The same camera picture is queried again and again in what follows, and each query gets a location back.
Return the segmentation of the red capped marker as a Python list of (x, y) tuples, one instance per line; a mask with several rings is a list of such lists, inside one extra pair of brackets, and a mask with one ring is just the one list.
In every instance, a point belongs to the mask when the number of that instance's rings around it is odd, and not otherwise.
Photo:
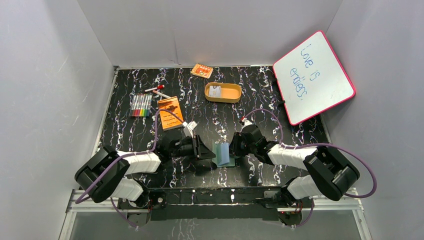
[(161, 89), (163, 89), (165, 86), (163, 85), (163, 84), (161, 84), (161, 85), (158, 85), (158, 86), (156, 86), (156, 87), (153, 87), (153, 88), (148, 88), (148, 89), (146, 89), (144, 92), (145, 93), (148, 93), (148, 92), (151, 92), (151, 91), (157, 91), (157, 90), (161, 90)]

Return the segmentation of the pink framed whiteboard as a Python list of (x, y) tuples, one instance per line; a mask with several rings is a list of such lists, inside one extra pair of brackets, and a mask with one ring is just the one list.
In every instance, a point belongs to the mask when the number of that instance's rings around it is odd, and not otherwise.
[(356, 89), (322, 30), (272, 66), (292, 126), (339, 105)]

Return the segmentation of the black aluminium base frame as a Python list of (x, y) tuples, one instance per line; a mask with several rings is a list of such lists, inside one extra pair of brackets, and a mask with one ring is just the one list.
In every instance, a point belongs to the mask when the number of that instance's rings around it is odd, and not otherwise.
[(130, 221), (138, 223), (137, 215), (146, 214), (148, 220), (176, 219), (262, 219), (280, 221), (297, 226), (306, 221), (311, 212), (353, 211), (355, 219), (364, 210), (359, 199), (344, 196), (332, 201), (323, 195), (305, 197), (287, 206), (273, 200), (278, 187), (236, 188), (151, 188), (142, 196), (141, 206), (127, 199), (107, 197), (95, 203), (91, 199), (77, 204), (82, 194), (76, 190), (70, 200), (70, 212), (114, 212), (115, 209)]

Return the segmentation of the pack of coloured markers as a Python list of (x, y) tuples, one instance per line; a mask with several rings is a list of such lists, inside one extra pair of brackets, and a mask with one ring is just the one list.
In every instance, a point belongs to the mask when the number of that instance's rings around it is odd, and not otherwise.
[(135, 94), (131, 102), (131, 117), (149, 117), (151, 114), (152, 95), (149, 93)]

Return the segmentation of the orange paperback book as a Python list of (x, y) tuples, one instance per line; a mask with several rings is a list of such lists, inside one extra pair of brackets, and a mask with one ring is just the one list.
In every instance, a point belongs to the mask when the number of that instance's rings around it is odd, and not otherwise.
[(164, 98), (157, 102), (160, 111), (161, 126), (164, 131), (176, 129), (183, 126), (184, 118), (177, 96)]

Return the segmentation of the mint green card holder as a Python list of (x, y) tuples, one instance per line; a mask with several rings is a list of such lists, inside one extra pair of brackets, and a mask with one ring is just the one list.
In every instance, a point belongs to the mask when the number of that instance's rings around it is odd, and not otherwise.
[(218, 168), (235, 167), (235, 158), (230, 156), (230, 144), (228, 142), (214, 143), (212, 152), (215, 154), (212, 162)]

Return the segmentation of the tan oval tray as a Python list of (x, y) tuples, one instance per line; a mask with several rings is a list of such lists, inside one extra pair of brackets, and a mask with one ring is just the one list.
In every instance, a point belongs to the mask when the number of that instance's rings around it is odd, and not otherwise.
[[(221, 86), (221, 97), (209, 97), (209, 87), (211, 85)], [(238, 84), (222, 83), (222, 82), (209, 82), (204, 88), (205, 98), (210, 102), (234, 104), (238, 103), (242, 97), (242, 89)]]

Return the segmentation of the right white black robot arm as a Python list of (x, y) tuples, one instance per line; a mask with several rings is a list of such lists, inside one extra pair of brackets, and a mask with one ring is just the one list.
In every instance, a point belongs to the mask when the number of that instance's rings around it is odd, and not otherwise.
[(229, 153), (234, 157), (253, 154), (268, 165), (285, 165), (308, 172), (306, 176), (290, 179), (273, 196), (264, 197), (264, 203), (295, 207), (301, 199), (319, 195), (338, 201), (360, 178), (358, 169), (338, 149), (328, 146), (283, 146), (277, 141), (267, 140), (254, 124), (234, 133)]

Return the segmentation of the white marker pen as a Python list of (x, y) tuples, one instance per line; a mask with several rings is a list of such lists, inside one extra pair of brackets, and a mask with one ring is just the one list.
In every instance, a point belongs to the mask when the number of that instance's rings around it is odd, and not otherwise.
[(154, 94), (156, 94), (156, 95), (159, 95), (159, 96), (161, 96), (161, 97), (165, 98), (165, 99), (170, 99), (170, 98), (171, 98), (171, 96), (168, 96), (168, 95), (166, 95), (166, 94), (163, 94), (163, 93), (161, 93), (161, 92), (159, 92), (159, 91), (157, 91), (157, 90), (153, 90), (152, 92), (153, 92)]

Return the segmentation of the silver VIP card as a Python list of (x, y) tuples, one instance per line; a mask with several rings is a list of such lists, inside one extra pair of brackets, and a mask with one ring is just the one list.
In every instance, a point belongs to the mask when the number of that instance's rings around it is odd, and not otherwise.
[(208, 96), (211, 98), (220, 98), (222, 95), (222, 87), (220, 85), (210, 85)]

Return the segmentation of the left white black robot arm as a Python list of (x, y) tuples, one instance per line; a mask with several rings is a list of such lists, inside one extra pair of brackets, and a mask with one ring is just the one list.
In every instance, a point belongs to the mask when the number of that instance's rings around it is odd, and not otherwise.
[(150, 201), (150, 191), (144, 183), (129, 175), (152, 174), (174, 158), (205, 160), (215, 157), (199, 135), (170, 132), (159, 138), (154, 150), (140, 153), (118, 151), (106, 145), (77, 170), (74, 179), (95, 203), (119, 198), (144, 208)]

